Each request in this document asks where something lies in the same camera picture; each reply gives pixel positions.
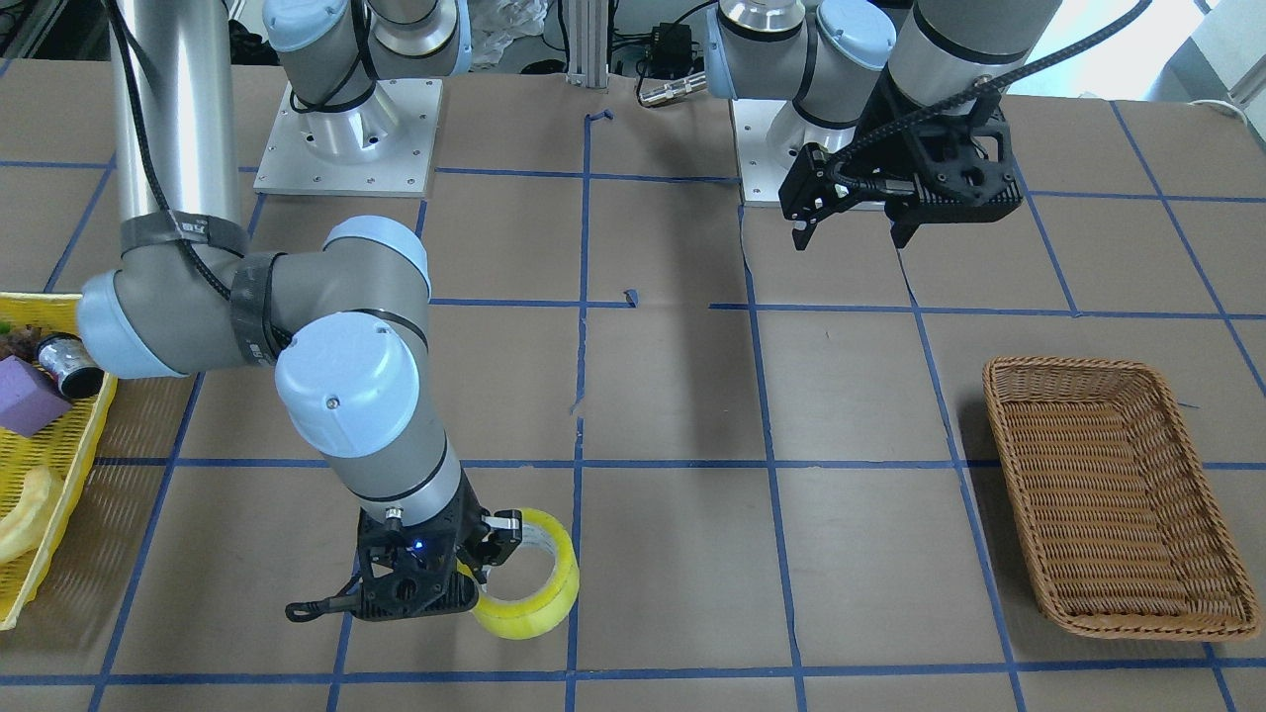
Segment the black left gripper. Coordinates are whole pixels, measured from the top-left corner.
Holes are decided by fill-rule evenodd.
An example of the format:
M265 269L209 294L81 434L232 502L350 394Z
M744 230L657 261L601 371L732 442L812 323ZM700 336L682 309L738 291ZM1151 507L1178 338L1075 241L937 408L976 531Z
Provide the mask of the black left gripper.
M920 105L910 100L898 86L891 75L881 75L868 95L866 106L860 114L860 124L855 130L858 144L865 136L874 134L882 125L900 123L904 117L913 117ZM855 157L843 167L846 175L868 177L871 175L913 182L915 175L914 160L906 139L910 123L895 128L886 136L872 141L858 149ZM782 219L791 222L791 237L796 251L805 251L819 222L830 215L841 215L860 204L860 191L836 182L829 176L829 152L818 143L804 144L794 158L791 168L779 185L779 208ZM890 218L890 237L896 250L904 250L920 226L927 224L924 215L906 213Z

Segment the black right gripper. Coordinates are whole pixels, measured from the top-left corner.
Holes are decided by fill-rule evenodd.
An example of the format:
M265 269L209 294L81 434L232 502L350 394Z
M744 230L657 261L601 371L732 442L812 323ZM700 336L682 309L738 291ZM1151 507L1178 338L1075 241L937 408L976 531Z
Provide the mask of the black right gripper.
M487 585L485 568L500 568L523 542L523 512L490 512L475 495L466 470L441 518L454 530L454 555L479 585Z

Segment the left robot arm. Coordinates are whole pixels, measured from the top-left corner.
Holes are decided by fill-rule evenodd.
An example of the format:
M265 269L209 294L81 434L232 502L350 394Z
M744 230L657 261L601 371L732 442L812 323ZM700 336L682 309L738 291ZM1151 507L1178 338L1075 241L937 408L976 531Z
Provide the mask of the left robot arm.
M719 1L709 90L779 101L777 201L805 250L827 217L880 203L893 243L994 223L1025 201L1001 90L1057 1Z

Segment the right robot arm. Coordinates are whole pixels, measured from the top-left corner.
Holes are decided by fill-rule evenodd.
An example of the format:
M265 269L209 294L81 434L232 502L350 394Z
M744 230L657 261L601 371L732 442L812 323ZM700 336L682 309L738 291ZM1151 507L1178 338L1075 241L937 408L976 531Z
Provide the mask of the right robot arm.
M91 356L122 379L270 366L291 423L360 505L351 582L411 616L456 595L523 540L479 504L430 400L430 277L401 222L341 222L316 252L249 251L227 194L227 10L108 1L122 117L122 267L77 308Z

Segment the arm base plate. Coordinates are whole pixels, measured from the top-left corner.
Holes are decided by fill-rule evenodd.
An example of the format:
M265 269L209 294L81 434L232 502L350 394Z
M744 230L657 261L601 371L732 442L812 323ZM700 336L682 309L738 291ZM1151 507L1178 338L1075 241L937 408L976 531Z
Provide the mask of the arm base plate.
M803 144L814 141L836 153L855 139L855 127L836 130L814 125L791 101L732 100L730 117L746 207L779 207L779 186Z
M299 113L282 92L254 189L290 196L424 198L430 181L444 84L380 82L348 111Z

